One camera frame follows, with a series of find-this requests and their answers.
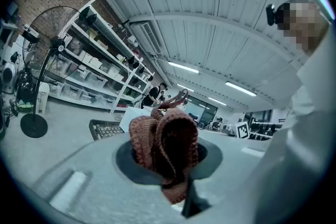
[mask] black plastic crate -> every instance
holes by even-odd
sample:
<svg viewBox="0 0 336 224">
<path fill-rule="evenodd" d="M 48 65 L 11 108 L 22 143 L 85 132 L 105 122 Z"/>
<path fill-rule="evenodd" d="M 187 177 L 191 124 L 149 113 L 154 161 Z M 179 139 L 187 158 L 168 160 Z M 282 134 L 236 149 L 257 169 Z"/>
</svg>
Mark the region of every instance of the black plastic crate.
<svg viewBox="0 0 336 224">
<path fill-rule="evenodd" d="M 100 140 L 124 133 L 122 128 L 119 127 L 119 123 L 120 122 L 91 120 L 89 129 L 93 140 Z"/>
</svg>

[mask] fan base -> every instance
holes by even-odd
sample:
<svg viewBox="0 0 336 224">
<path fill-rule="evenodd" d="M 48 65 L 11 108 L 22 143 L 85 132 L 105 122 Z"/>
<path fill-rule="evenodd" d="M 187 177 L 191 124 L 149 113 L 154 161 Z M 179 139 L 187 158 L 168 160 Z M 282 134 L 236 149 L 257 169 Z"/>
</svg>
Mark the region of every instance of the fan base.
<svg viewBox="0 0 336 224">
<path fill-rule="evenodd" d="M 22 117 L 21 130 L 25 135 L 31 138 L 40 138 L 44 136 L 48 131 L 48 124 L 46 120 L 40 115 L 26 114 Z"/>
</svg>

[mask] air vent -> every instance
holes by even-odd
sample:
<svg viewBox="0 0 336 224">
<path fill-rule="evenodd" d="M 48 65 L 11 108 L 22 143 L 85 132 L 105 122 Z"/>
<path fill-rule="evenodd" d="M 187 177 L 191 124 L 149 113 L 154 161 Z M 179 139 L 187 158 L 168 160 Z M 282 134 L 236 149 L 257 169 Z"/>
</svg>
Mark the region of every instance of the air vent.
<svg viewBox="0 0 336 224">
<path fill-rule="evenodd" d="M 146 33 L 148 40 L 151 42 L 151 45 L 157 54 L 161 54 L 161 48 L 159 46 L 158 40 L 152 30 L 152 27 L 149 23 L 142 23 L 141 24 L 142 30 Z"/>
</svg>

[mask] shelving unit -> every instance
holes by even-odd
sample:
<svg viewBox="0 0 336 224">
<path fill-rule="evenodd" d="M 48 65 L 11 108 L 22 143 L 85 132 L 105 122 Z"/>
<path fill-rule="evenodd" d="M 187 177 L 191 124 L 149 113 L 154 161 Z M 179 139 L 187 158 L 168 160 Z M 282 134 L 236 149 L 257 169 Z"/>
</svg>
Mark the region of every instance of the shelving unit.
<svg viewBox="0 0 336 224">
<path fill-rule="evenodd" d="M 64 35 L 71 29 L 72 31 L 74 31 L 74 34 L 80 33 L 81 35 L 85 36 L 87 38 L 87 43 L 88 45 L 90 45 L 92 48 L 94 48 L 100 55 L 102 55 L 102 58 L 104 58 L 105 60 L 109 60 L 110 62 L 112 62 L 113 64 L 117 65 L 118 67 L 121 68 L 121 72 L 126 71 L 128 74 L 128 77 L 126 79 L 126 81 L 121 81 L 118 80 L 116 78 L 114 78 L 113 76 L 110 76 L 109 74 L 107 74 L 106 72 L 102 71 L 101 69 L 93 66 L 92 64 L 90 64 L 87 61 L 83 61 L 83 59 L 81 59 L 81 57 L 77 56 L 76 54 L 74 54 L 73 52 L 71 52 L 70 50 L 68 50 L 67 48 L 65 49 L 65 53 L 69 56 L 69 59 L 76 59 L 78 61 L 80 61 L 84 66 L 86 66 L 89 70 L 93 71 L 94 73 L 98 73 L 103 75 L 103 77 L 105 77 L 108 81 L 113 82 L 112 86 L 114 87 L 114 85 L 116 85 L 115 83 L 119 83 L 118 86 L 118 91 L 115 90 L 111 90 L 110 88 L 98 88 L 98 87 L 94 87 L 88 83 L 86 83 L 85 81 L 81 82 L 78 81 L 72 77 L 66 77 L 64 79 L 64 83 L 72 83 L 72 84 L 76 84 L 79 87 L 84 87 L 86 89 L 90 89 L 93 90 L 94 92 L 97 93 L 101 93 L 104 95 L 108 95 L 110 97 L 113 97 L 113 99 L 115 99 L 115 102 L 113 104 L 113 107 L 108 107 L 108 106 L 102 106 L 102 105 L 95 105 L 95 104 L 89 104 L 87 102 L 83 102 L 81 100 L 74 100 L 71 98 L 68 98 L 67 96 L 63 96 L 61 95 L 55 95 L 50 93 L 49 96 L 53 97 L 53 98 L 57 98 L 59 100 L 63 100 L 63 101 L 67 101 L 70 103 L 75 103 L 75 104 L 80 104 L 80 105 L 84 105 L 84 106 L 89 106 L 89 107 L 93 107 L 93 108 L 99 108 L 99 109 L 108 109 L 110 110 L 110 113 L 113 113 L 114 111 L 125 111 L 127 108 L 121 108 L 121 107 L 117 107 L 118 103 L 121 100 L 126 100 L 123 101 L 122 103 L 127 103 L 127 101 L 133 101 L 134 97 L 125 95 L 124 92 L 127 88 L 134 90 L 135 92 L 137 92 L 138 94 L 142 94 L 142 90 L 137 89 L 131 85 L 129 85 L 131 79 L 133 77 L 138 78 L 141 82 L 145 83 L 144 88 L 146 89 L 148 87 L 148 84 L 150 84 L 150 82 L 145 81 L 144 79 L 140 78 L 137 74 L 135 74 L 135 72 L 137 71 L 138 68 L 142 68 L 144 66 L 144 64 L 142 63 L 143 58 L 139 59 L 136 55 L 134 55 L 134 53 L 126 46 L 126 44 L 119 38 L 119 36 L 113 31 L 113 29 L 107 24 L 107 22 L 97 13 L 97 11 L 91 6 L 91 4 L 94 2 L 95 0 L 91 0 L 89 1 L 85 6 L 83 6 L 79 12 L 77 14 L 75 14 L 70 20 L 69 22 L 64 26 L 64 28 L 62 29 L 62 31 L 59 33 L 59 37 L 63 38 Z M 83 31 L 76 23 L 75 21 L 77 20 L 77 18 L 79 17 L 79 13 L 84 10 L 85 8 L 89 7 L 89 14 L 97 14 L 97 20 L 94 23 L 95 28 L 98 29 L 98 31 L 100 31 L 101 34 L 103 34 L 106 39 L 108 41 L 110 41 L 116 48 L 118 48 L 118 50 L 123 54 L 123 56 L 125 56 L 126 58 L 130 58 L 132 56 L 135 57 L 135 59 L 137 61 L 139 61 L 139 67 L 136 69 L 131 70 L 129 67 L 125 66 L 123 63 L 121 63 L 114 55 L 112 55 L 111 53 L 109 53 L 107 50 L 105 50 L 105 48 L 103 48 L 98 42 L 96 42 L 93 38 L 90 38 L 89 35 Z M 149 73 L 150 75 L 154 75 L 154 73 L 152 73 L 150 70 L 148 70 L 148 68 L 146 68 L 146 72 Z"/>
</svg>

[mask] knitted scarf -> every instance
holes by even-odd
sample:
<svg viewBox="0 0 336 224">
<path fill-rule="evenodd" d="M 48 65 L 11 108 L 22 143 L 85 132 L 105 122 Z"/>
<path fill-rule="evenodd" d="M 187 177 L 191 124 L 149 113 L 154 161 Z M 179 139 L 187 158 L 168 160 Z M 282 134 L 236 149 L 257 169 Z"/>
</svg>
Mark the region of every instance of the knitted scarf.
<svg viewBox="0 0 336 224">
<path fill-rule="evenodd" d="M 129 128 L 137 163 L 163 177 L 162 191 L 172 204 L 185 199 L 188 174 L 198 163 L 197 125 L 176 108 L 187 96 L 183 90 Z M 168 111 L 163 115 L 161 109 Z"/>
</svg>

